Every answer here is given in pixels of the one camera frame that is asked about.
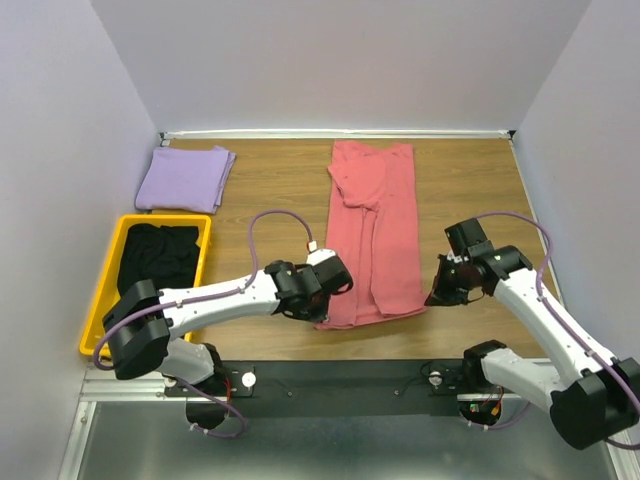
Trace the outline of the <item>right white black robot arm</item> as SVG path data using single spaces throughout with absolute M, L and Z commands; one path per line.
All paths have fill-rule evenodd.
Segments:
M 549 414 L 556 432 L 583 450 L 639 422 L 639 364 L 619 359 L 593 339 L 549 292 L 543 268 L 515 246 L 493 246 L 478 217 L 445 230 L 450 251 L 439 258 L 429 307 L 466 305 L 479 289 L 528 329 L 551 362 L 545 369 L 491 340 L 463 354 L 460 379 L 480 392 L 504 387 Z

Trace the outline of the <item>yellow plastic bin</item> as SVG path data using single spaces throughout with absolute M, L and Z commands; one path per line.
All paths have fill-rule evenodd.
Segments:
M 120 299 L 117 290 L 120 261 L 128 231 L 136 224 L 150 224 L 155 227 L 197 227 L 198 237 L 195 244 L 200 248 L 200 253 L 193 286 L 199 287 L 202 284 L 208 248 L 211 244 L 212 219 L 210 216 L 186 213 L 127 214 L 122 216 L 116 223 L 111 236 L 109 250 L 78 346 L 82 355 L 92 356 L 98 341 L 104 335 L 102 319 Z

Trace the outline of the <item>aluminium front rail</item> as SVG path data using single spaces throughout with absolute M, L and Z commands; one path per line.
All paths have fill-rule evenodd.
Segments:
M 168 396 L 165 389 L 164 377 L 157 372 L 133 380 L 118 380 L 112 371 L 89 366 L 79 398 L 85 402 L 183 401 L 186 398 L 183 391 L 178 391 L 177 396 Z

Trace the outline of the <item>red t shirt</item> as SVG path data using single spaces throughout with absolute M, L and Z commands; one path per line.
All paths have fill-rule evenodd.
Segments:
M 334 296 L 318 330 L 346 330 L 426 310 L 413 147 L 337 141 L 325 245 L 353 279 Z

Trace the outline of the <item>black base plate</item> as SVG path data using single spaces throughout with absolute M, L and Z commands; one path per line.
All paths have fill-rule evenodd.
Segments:
M 474 389 L 459 359 L 227 361 L 213 376 L 168 387 L 186 399 L 186 417 L 205 428 L 234 412 L 246 418 L 332 418 L 430 415 L 458 417 L 488 428 L 505 411 L 505 391 Z

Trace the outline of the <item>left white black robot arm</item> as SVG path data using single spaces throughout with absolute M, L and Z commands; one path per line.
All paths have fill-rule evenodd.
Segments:
M 330 249 L 310 253 L 303 264 L 274 261 L 248 276 L 202 287 L 158 289 L 142 280 L 104 317 L 104 344 L 119 380 L 158 372 L 209 395 L 220 387 L 224 366 L 213 347 L 187 341 L 187 333 L 249 316 L 322 323 L 331 298 L 352 287 L 347 267 Z

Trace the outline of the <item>black t shirt in bin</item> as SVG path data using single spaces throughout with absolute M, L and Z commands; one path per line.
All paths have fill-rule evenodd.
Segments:
M 117 278 L 123 296 L 142 280 L 158 289 L 181 289 L 194 284 L 200 255 L 195 226 L 135 224 L 127 231 Z

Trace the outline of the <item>folded purple t shirt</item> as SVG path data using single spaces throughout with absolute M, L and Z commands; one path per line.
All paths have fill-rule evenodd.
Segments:
M 235 160 L 234 152 L 220 146 L 210 150 L 157 147 L 135 207 L 215 214 Z

